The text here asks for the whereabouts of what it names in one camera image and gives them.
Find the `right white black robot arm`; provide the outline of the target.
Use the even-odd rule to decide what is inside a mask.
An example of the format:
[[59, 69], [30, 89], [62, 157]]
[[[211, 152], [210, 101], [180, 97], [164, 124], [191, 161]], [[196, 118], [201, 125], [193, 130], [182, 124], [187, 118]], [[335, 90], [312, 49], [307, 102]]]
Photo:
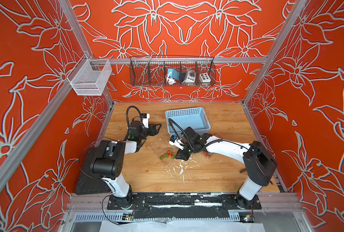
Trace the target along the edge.
[[151, 162], [146, 168], [145, 190], [149, 192], [236, 192], [247, 178], [244, 164], [216, 153], [192, 154], [189, 160], [161, 158], [169, 145], [166, 128], [149, 140]]

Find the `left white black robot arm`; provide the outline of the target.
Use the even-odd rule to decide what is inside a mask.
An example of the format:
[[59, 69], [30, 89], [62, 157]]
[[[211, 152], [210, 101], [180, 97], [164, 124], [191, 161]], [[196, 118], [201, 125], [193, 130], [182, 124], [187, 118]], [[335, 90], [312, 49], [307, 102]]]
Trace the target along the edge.
[[87, 152], [89, 176], [102, 180], [110, 188], [114, 201], [121, 209], [133, 205], [132, 187], [123, 175], [124, 156], [139, 152], [149, 136], [159, 133], [161, 124], [150, 124], [150, 115], [141, 113], [136, 106], [126, 110], [127, 133], [122, 141], [102, 140]]

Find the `light blue perforated plastic basket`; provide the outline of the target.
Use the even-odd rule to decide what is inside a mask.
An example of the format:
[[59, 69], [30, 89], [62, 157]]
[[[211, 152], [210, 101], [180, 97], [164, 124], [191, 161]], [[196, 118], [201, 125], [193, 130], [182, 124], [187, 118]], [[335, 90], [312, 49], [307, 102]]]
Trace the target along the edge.
[[175, 133], [168, 119], [175, 121], [182, 129], [191, 127], [199, 135], [208, 133], [211, 129], [203, 107], [168, 110], [165, 112], [165, 116], [169, 135], [175, 135]]

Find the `clear plastic clamshell container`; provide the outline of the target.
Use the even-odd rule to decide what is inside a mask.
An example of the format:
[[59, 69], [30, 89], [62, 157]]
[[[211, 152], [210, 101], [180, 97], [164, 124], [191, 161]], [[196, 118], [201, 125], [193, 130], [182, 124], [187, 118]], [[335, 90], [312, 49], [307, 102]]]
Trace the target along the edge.
[[212, 160], [212, 156], [213, 156], [212, 153], [205, 152], [205, 151], [200, 152], [200, 155], [206, 160]]

